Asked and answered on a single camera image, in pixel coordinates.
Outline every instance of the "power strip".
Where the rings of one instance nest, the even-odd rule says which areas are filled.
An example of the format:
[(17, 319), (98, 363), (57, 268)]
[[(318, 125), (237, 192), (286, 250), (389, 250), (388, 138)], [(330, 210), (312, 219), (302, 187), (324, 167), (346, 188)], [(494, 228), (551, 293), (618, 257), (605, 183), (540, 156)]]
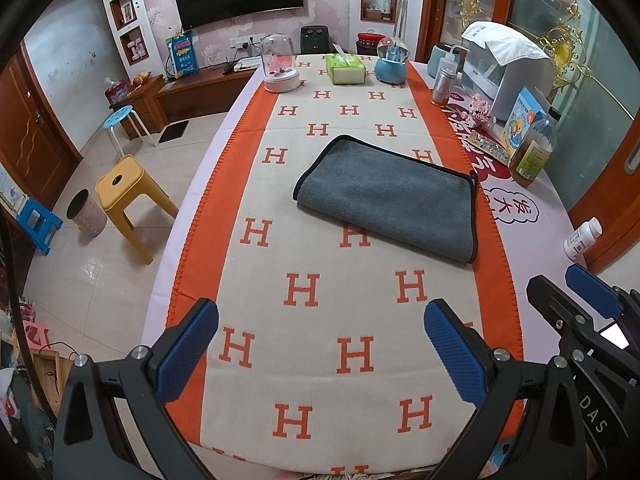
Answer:
[(261, 64), (261, 56), (242, 57), (234, 66), (234, 72), (240, 72), (241, 70), (252, 70), (254, 68), (258, 68)]

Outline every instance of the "white pill bottle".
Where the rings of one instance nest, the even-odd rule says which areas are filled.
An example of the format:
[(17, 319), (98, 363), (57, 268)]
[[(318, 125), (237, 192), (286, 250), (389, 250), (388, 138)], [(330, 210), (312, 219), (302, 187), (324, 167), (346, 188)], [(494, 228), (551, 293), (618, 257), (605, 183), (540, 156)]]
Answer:
[(564, 252), (575, 260), (584, 251), (596, 243), (597, 238), (602, 234), (602, 226), (597, 218), (592, 218), (578, 227), (571, 236), (564, 241)]

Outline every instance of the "wooden side table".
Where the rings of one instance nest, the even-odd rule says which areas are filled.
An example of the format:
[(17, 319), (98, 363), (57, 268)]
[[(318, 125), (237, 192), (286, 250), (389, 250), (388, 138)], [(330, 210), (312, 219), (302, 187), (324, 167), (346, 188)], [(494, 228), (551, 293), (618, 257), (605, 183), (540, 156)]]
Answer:
[[(138, 113), (140, 119), (145, 124), (146, 129), (149, 130), (150, 133), (156, 134), (161, 132), (162, 129), (169, 124), (169, 121), (158, 102), (158, 92), (163, 86), (164, 78), (162, 78), (161, 75), (153, 76), (142, 86), (136, 88), (126, 96), (122, 101), (111, 105), (110, 108), (113, 111), (116, 111), (123, 106), (131, 105)], [(121, 124), (129, 139), (138, 138), (136, 131), (133, 129), (129, 121), (123, 121)]]

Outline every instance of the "cartoon box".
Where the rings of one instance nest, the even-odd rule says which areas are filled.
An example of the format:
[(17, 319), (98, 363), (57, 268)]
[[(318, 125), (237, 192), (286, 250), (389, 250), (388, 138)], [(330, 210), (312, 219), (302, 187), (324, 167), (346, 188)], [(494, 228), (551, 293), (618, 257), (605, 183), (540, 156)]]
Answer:
[(502, 144), (510, 158), (520, 146), (529, 127), (537, 120), (546, 118), (549, 106), (549, 102), (537, 88), (525, 86), (520, 90), (501, 135)]

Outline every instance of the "power outlet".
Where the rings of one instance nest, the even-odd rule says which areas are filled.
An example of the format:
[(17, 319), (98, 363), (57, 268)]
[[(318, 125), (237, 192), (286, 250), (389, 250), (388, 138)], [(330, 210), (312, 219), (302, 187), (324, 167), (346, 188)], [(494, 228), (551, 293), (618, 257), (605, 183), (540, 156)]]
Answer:
[(258, 45), (262, 41), (262, 38), (264, 38), (266, 36), (267, 36), (266, 34), (258, 32), (256, 34), (250, 34), (248, 36), (239, 36), (238, 38), (230, 38), (229, 39), (229, 46), (231, 48), (242, 48), (242, 46), (245, 43), (247, 43), (247, 44), (251, 44), (252, 43), (251, 38), (254, 38), (253, 43)]

